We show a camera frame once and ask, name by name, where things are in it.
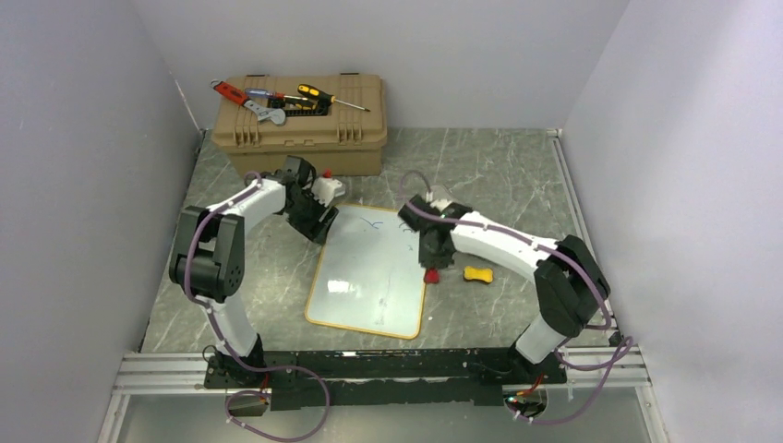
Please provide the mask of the red bone shaped eraser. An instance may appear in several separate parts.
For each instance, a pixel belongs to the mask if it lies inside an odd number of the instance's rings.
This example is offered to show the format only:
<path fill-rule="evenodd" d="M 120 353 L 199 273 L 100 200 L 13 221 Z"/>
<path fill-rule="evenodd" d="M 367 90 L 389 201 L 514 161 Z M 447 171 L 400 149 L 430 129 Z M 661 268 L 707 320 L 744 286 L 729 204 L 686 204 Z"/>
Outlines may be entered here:
<path fill-rule="evenodd" d="M 440 282 L 440 273 L 437 269 L 427 269 L 423 281 L 425 284 L 438 284 Z"/>

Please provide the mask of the yellow framed whiteboard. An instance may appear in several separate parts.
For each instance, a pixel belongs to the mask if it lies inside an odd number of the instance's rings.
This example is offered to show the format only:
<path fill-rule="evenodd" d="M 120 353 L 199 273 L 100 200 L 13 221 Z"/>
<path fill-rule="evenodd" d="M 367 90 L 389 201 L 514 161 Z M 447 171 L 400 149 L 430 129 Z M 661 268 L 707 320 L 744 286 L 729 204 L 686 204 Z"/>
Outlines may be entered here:
<path fill-rule="evenodd" d="M 426 285 L 419 237 L 396 210 L 342 204 L 321 249 L 305 309 L 316 325 L 412 340 Z"/>

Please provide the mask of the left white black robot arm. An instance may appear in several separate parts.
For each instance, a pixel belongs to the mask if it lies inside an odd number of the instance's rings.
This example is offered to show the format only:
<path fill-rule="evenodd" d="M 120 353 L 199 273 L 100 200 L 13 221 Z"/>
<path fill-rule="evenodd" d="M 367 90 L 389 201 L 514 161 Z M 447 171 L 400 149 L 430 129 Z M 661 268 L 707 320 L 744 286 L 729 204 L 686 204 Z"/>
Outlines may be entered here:
<path fill-rule="evenodd" d="M 301 157 L 288 156 L 274 172 L 246 175 L 245 187 L 207 207 L 181 210 L 169 278 L 205 314 L 229 376 L 244 388 L 265 375 L 262 338 L 251 326 L 239 290 L 246 277 L 246 238 L 270 216 L 281 216 L 308 241 L 324 245 L 345 192 Z"/>

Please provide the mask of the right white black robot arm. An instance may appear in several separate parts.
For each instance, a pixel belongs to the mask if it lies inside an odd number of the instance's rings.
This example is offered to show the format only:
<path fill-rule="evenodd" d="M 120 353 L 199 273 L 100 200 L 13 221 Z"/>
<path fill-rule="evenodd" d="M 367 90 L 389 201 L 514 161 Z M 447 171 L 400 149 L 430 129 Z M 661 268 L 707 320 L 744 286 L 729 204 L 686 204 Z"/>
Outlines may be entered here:
<path fill-rule="evenodd" d="M 582 238 L 535 236 L 455 201 L 420 195 L 405 202 L 398 216 L 418 234 L 418 261 L 424 268 L 445 269 L 454 254 L 461 253 L 508 269 L 534 285 L 538 313 L 510 349 L 509 370 L 517 381 L 534 381 L 544 371 L 544 360 L 583 330 L 610 327 L 610 287 Z"/>

